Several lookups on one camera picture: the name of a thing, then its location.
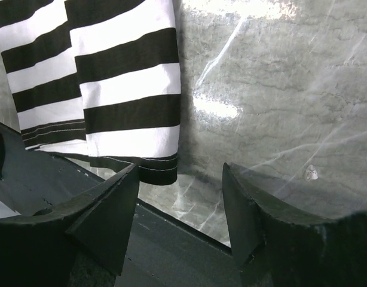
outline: marble wall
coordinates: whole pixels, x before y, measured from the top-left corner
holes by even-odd
[[[180,175],[140,197],[224,244],[224,162],[282,179],[262,185],[310,212],[367,209],[367,0],[173,2]],[[1,59],[0,121],[18,128]]]

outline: marble floor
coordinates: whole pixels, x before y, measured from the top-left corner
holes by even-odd
[[[367,209],[367,0],[173,2],[179,177],[143,184],[140,198],[226,245],[224,162],[280,178],[265,188],[310,212]],[[19,128],[1,58],[0,121]],[[307,198],[291,182],[321,195]]]

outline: white stripe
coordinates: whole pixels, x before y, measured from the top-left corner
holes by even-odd
[[[35,66],[7,74],[12,93],[61,79],[77,72],[73,49],[37,63]]]
[[[175,27],[172,0],[146,0],[107,21],[72,30],[71,41],[77,55],[86,55],[172,27]]]
[[[81,154],[88,155],[88,145],[86,141],[74,139],[67,142],[42,145],[37,151],[59,152],[61,154]]]
[[[178,151],[179,126],[87,135],[92,157],[169,157]]]
[[[82,120],[82,99],[78,97],[63,102],[37,106],[24,112],[19,112],[20,130],[40,126],[42,124],[57,123],[61,121]]]
[[[161,94],[179,94],[179,64],[161,64],[98,82],[84,83],[80,85],[80,90],[84,109]]]
[[[31,146],[27,146],[26,149],[32,149],[32,148],[37,148],[41,146],[41,143],[39,143],[38,145],[31,145]]]
[[[0,28],[0,50],[6,51],[32,43],[67,21],[63,1],[55,0],[37,10],[29,19]]]

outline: white vein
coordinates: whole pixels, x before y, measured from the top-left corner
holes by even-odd
[[[258,163],[258,164],[254,165],[254,166],[250,166],[247,170],[245,170],[244,172],[242,172],[242,174],[248,172],[249,169],[252,170],[252,169],[256,169],[257,167],[260,167],[260,166],[265,166],[265,165],[271,164],[274,161],[280,159],[283,155],[290,154],[293,151],[296,151],[298,149],[309,148],[309,147],[311,147],[311,148],[312,147],[318,147],[317,151],[320,151],[321,148],[329,148],[330,146],[346,144],[350,140],[361,138],[361,137],[366,136],[366,135],[367,135],[367,130],[365,132],[358,133],[356,135],[353,135],[353,136],[349,136],[349,137],[340,139],[340,140],[338,140],[336,142],[304,143],[304,144],[298,145],[298,146],[296,146],[294,148],[290,148],[290,149],[286,149],[284,151],[277,152],[276,154],[274,154],[274,156],[275,156],[274,158],[271,158],[269,160],[263,161],[262,163]]]
[[[176,216],[177,216],[177,219],[181,219],[184,215],[190,213],[193,208],[195,208],[197,204],[194,203],[193,206],[188,210],[188,211],[179,211],[179,210],[176,210],[175,213],[176,213]]]
[[[348,61],[353,57],[353,55],[355,54],[356,50],[360,47],[361,43],[363,42],[364,38],[365,38],[366,34],[364,34],[359,40],[358,42],[353,46],[353,48],[351,49],[351,53],[350,55],[346,58],[346,60],[344,61],[344,64],[347,64]]]
[[[318,147],[318,149],[316,149],[316,151],[313,153],[313,155],[294,173],[294,175],[290,178],[290,180],[288,180],[285,184],[283,184],[283,186],[281,188],[279,188],[275,193],[279,193],[282,189],[284,189],[298,174],[298,172],[300,170],[302,170],[314,157],[315,155],[323,148],[324,143],[331,138],[333,135],[335,135],[338,131],[340,131],[343,127],[345,127],[345,125],[341,125],[340,127],[334,129],[332,132],[330,132],[329,135],[327,135],[327,137],[325,137],[325,139],[320,143],[320,146]]]
[[[222,191],[219,192],[219,195],[218,195],[218,202],[217,204],[215,205],[215,208],[214,208],[214,211],[205,219],[204,222],[201,223],[201,225],[199,226],[198,230],[201,231],[202,228],[205,227],[206,223],[214,216],[214,214],[216,213],[216,211],[218,210],[218,206],[220,205],[221,203],[221,197],[222,197]]]
[[[222,59],[222,57],[224,56],[224,54],[227,52],[227,50],[229,49],[231,43],[233,42],[234,38],[237,36],[239,30],[242,27],[242,24],[244,23],[244,21],[246,20],[245,17],[241,17],[241,19],[239,20],[237,26],[235,27],[235,29],[233,30],[233,32],[231,33],[230,37],[228,38],[226,44],[224,45],[223,49],[221,50],[221,52],[219,52],[218,56],[216,56],[215,59],[211,60],[209,63],[206,64],[205,68],[203,69],[203,72],[200,76],[200,78],[198,79],[197,83],[195,84],[195,87],[199,87],[202,85],[203,81],[205,80],[207,74],[216,66],[218,65],[219,61]]]
[[[179,192],[178,192],[178,194],[177,194],[177,199],[176,199],[176,201],[174,201],[174,203],[173,203],[173,206],[172,207],[175,207],[175,206],[181,206],[181,199],[182,199],[182,197],[188,192],[188,190],[191,188],[191,186],[193,185],[193,183],[194,183],[194,181],[195,181],[195,177],[193,178],[193,180],[192,180],[192,182],[188,185],[188,187],[185,189],[185,191],[182,193],[182,194],[180,194]]]

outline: striped fabric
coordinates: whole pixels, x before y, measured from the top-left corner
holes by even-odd
[[[0,49],[26,149],[176,180],[172,0],[1,0]]]

